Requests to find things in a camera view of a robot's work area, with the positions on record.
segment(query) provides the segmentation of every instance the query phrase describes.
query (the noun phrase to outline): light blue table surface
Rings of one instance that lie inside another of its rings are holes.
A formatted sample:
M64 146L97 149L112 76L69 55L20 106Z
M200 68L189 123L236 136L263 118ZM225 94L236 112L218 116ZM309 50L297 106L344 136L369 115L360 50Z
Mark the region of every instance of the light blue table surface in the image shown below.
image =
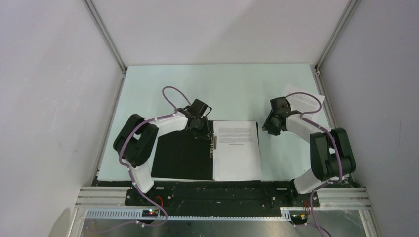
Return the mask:
M318 94L308 64L130 66L98 180L129 180L126 168L118 162L113 142L130 115L151 118L173 111L162 96L162 88L167 85L180 89L191 102L198 98L211 106L210 120L257 121L263 180L300 176L310 168L309 144L288 132L272 136L261 129L270 111L269 100L282 96L287 84ZM177 107L187 105L172 89L167 89L166 95ZM323 110L318 123L327 126Z

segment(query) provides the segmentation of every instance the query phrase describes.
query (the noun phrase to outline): stack of paper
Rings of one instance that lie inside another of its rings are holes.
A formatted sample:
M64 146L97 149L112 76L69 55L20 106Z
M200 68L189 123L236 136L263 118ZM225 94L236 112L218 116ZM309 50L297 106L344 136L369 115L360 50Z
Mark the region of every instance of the stack of paper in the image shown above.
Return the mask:
M254 121L214 121L214 180L261 180L262 171Z

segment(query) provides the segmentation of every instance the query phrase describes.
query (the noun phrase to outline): wall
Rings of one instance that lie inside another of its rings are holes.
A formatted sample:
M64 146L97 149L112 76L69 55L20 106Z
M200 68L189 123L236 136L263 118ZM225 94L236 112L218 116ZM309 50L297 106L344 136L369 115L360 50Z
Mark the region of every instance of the wall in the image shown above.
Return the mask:
M321 74L384 236L417 236L419 1L362 1Z
M349 0L95 0L127 65L314 64Z
M0 236L47 236L89 178L121 79L80 0L0 3Z

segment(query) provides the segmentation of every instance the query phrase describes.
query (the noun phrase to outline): paper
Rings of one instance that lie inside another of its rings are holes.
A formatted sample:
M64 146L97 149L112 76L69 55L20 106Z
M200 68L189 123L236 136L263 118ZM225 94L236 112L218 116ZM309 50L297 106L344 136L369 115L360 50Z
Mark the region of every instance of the paper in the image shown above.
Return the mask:
M294 92L306 92L309 93L311 95L313 95L314 97L316 97L317 99L320 100L320 103L323 103L325 97L323 95L319 95L319 94L315 94L303 89L300 89L296 86L287 84L287 86L285 86L285 90L283 95L289 95L291 93ZM290 97L287 97L288 102L291 105L292 110L298 110L300 112L308 112L308 111L315 111L319 108L319 103L312 97L308 96L308 95L302 95L302 94L297 94L297 95L292 95ZM314 113L314 114L305 114L304 117L308 118L309 120L312 120L314 122L317 122L317 118L319 117L319 112Z
M261 180L256 122L214 121L214 180Z

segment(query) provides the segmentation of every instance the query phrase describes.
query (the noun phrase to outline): metal frame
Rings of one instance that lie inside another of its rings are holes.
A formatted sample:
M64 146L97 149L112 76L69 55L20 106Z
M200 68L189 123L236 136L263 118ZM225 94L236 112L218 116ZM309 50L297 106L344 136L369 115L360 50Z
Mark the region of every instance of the metal frame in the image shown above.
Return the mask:
M95 25L98 27L99 32L103 36L103 39L115 58L118 66L120 67L123 74L126 73L126 65L124 64L120 54L117 51L112 38L109 35L96 7L92 0L83 0L87 10L92 16ZM322 83L322 77L320 74L321 66L325 59L330 53L330 50L335 45L337 39L342 34L345 26L347 25L350 17L353 15L356 7L360 0L351 0L344 13L342 14L339 22L332 33L325 49L323 50L318 62L315 66L312 66L313 76L316 82L317 89L320 94L326 96L324 102L324 111L330 127L336 127L336 120L333 114L331 105L327 100L326 90ZM117 107L119 97L124 83L124 78L121 81L119 92L113 106L113 112L109 119L108 130L103 139L102 147L106 144L108 134L110 131L110 125L113 121L115 109ZM93 171L92 179L96 176L97 168L100 160L103 156L103 149L98 156L95 169ZM107 219L124 219L138 218L138 210L149 209L149 206L138 206L132 208L131 206L125 206L125 197L128 187L81 187L79 196L76 201L75 209L72 215L72 223L68 237L79 237L83 231L84 220L86 218L107 218ZM317 191L320 207L315 208L316 210L358 210L360 218L362 220L365 233L367 237L380 237L382 233L379 230L377 219L375 217L373 208L367 190L365 188L323 188ZM289 219L289 211L292 210L304 210L299 207L281 208L282 217L280 218L200 218L200 217L184 217L184 216L171 216L173 220L275 220L275 221L286 221Z

